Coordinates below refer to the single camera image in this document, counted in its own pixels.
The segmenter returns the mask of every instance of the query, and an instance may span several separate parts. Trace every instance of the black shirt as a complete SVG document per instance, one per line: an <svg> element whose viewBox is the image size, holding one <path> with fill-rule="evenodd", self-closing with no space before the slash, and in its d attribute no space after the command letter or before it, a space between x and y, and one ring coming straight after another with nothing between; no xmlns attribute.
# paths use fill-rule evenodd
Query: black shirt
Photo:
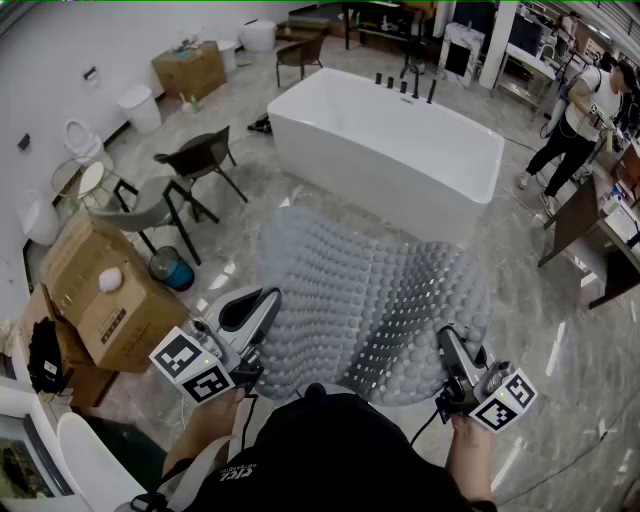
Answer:
<svg viewBox="0 0 640 512"><path fill-rule="evenodd" d="M164 478L183 471L180 461ZM355 395L303 398L276 410L256 443L203 482L189 512L392 501L470 511L449 473L429 464L402 431ZM496 511L489 502L473 508Z"/></svg>

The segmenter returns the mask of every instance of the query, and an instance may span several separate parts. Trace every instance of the black bag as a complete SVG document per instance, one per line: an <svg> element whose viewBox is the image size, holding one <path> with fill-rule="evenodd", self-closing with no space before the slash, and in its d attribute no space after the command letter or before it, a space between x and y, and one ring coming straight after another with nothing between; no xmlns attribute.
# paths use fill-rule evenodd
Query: black bag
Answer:
<svg viewBox="0 0 640 512"><path fill-rule="evenodd" d="M48 318L36 322L33 326L27 368L36 392L58 394L64 389L56 324Z"/></svg>

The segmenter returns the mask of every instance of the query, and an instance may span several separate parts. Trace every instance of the black faucet handle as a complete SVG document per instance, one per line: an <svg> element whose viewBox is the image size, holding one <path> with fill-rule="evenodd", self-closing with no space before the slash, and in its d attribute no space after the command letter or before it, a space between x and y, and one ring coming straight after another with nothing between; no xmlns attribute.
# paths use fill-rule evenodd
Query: black faucet handle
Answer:
<svg viewBox="0 0 640 512"><path fill-rule="evenodd" d="M433 99L433 93L436 90L437 83L438 81L434 78L433 82L431 82L431 88L429 89L429 96L427 96L427 103L431 103L431 100Z"/></svg>

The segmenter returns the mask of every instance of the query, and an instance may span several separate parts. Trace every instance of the gray tile floor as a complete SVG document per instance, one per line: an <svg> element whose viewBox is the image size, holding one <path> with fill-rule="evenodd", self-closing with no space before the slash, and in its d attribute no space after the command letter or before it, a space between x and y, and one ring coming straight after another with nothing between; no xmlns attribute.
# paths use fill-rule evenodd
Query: gray tile floor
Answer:
<svg viewBox="0 0 640 512"><path fill-rule="evenodd" d="M354 46L345 51L341 40L327 39L324 65L369 77L382 72L397 79L402 56ZM273 140L246 129L281 92L276 87L275 57L239 55L239 60L251 61L251 65L239 68L226 85L202 101L200 113L184 114L178 103L165 100L164 124L158 131L147 136L127 131L108 148L116 171L140 185L150 176L171 173L169 167L152 160L153 153L171 152L195 135L231 125L231 151L238 166L231 168L225 162L224 167L250 202L245 205L217 176L198 181L195 196L221 222L196 224L183 213L203 260L196 270L195 285L180 295L194 311L206 309L224 292L256 281L257 232L282 204L320 210L372 236L409 239L367 212L279 169ZM285 87L297 82L297 69L281 69ZM423 96L433 75L430 68L421 77ZM435 101L506 138L533 148L543 145L538 136L541 121L532 124L529 111L503 93L491 98L477 84L466 90L440 83ZM542 229L546 216L536 197L541 188L533 180L528 190L521 191L515 182L532 154L525 147L506 143L494 198L469 247L493 288L495 317L486 343L499 357L521 366L542 393L519 424L495 439L496 501L504 511L617 510L630 483L640 476L640 376L635 369L640 345L631 312L634 300L638 304L640 297L632 291L588 311L580 288L584 274L569 255L537 268L549 238ZM547 166L547 176L552 171ZM560 195L566 198L571 192L568 185ZM148 256L136 237L133 235L137 247ZM152 240L156 246L174 245L189 259L175 228L156 229ZM562 323L564 336L551 366L550 354ZM258 403L249 440L274 407L266 399ZM242 425L246 409L243 404L236 427ZM433 400L381 408L409 437L434 409ZM150 369L144 375L121 374L93 413L134 422L169 449L191 410L183 408L180 395ZM601 422L609 430L602 441L598 434ZM436 421L423 433L416 449L427 460L444 464L450 439L450 425Z"/></svg>

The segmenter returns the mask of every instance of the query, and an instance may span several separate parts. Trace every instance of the logo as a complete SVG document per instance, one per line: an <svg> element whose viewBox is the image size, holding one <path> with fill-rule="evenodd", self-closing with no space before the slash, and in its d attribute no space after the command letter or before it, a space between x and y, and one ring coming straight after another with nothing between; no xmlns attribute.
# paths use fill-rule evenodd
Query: logo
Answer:
<svg viewBox="0 0 640 512"><path fill-rule="evenodd" d="M230 468L224 468L220 475L220 482L225 480L240 480L241 478L248 477L253 473L255 464L243 464L242 466L231 466Z"/></svg>

